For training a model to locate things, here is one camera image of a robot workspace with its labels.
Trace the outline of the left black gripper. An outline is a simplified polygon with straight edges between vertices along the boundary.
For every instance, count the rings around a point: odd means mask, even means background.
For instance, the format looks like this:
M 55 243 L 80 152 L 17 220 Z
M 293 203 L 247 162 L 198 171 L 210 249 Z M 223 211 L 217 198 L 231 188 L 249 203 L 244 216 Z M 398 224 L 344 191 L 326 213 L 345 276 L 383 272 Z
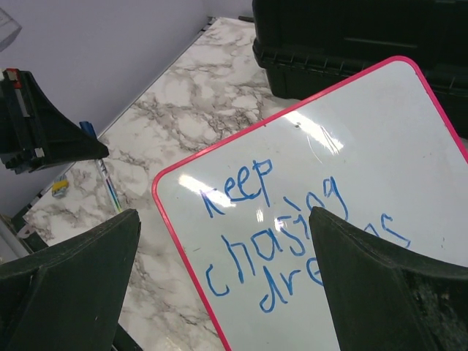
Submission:
M 65 117 L 29 71 L 1 71 L 1 161 L 16 174 L 103 159 L 106 145 Z

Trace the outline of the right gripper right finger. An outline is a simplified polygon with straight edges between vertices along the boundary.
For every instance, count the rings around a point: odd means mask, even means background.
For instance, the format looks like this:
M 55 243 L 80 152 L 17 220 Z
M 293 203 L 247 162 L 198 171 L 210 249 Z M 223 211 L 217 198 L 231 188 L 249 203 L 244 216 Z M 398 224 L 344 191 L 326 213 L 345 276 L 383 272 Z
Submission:
M 467 268 L 313 207 L 312 242 L 341 350 L 466 350 Z

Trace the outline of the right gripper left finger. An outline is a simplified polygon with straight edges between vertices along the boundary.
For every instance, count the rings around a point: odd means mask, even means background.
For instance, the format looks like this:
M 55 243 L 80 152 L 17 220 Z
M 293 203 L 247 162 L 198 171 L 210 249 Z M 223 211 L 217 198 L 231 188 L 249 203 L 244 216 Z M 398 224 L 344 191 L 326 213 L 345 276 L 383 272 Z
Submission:
M 128 209 L 1 264 L 1 349 L 139 350 L 118 320 L 140 230 Z

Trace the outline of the blue whiteboard marker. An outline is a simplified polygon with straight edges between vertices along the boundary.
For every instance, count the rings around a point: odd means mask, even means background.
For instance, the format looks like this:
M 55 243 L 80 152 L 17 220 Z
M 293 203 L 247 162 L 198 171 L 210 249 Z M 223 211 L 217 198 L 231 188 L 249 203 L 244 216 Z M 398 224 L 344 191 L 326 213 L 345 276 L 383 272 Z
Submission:
M 96 135 L 96 133 L 94 131 L 94 127 L 90 122 L 81 121 L 79 123 L 79 125 L 80 125 L 80 128 L 84 132 L 86 132 L 88 135 L 90 135 L 94 139 L 97 139 L 97 135 Z M 99 174 L 100 174 L 102 182 L 103 182 L 103 184 L 105 186 L 107 195 L 110 198 L 110 202 L 111 202 L 112 206 L 114 207 L 115 212 L 117 214 L 121 213 L 122 212 L 121 203 L 119 201 L 119 198 L 118 198 L 118 195 L 117 195 L 117 192 L 116 192 L 116 188 L 113 185 L 112 179 L 110 177 L 109 172 L 107 171 L 107 167 L 105 166 L 105 163 L 104 163 L 103 159 L 96 159 L 95 164 L 96 164 L 96 167 L 97 167 L 97 169 L 99 171 Z

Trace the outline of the pink framed whiteboard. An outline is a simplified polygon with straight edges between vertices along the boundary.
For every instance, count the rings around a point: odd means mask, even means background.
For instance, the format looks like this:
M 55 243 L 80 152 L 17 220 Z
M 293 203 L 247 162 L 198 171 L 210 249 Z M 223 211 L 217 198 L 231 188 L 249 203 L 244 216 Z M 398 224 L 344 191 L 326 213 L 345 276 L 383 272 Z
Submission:
M 337 350 L 308 218 L 467 264 L 467 151 L 390 57 L 161 171 L 152 195 L 226 350 Z

